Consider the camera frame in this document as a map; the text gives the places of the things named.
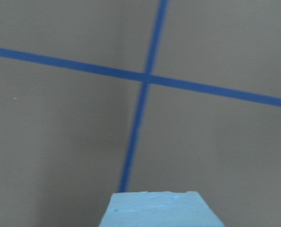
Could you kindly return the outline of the light blue block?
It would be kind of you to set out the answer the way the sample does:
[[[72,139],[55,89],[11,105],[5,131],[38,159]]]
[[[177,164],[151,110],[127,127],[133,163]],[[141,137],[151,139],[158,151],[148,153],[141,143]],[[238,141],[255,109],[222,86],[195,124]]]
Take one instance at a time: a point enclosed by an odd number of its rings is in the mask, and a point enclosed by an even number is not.
[[[222,227],[198,192],[121,192],[111,196],[101,227]]]

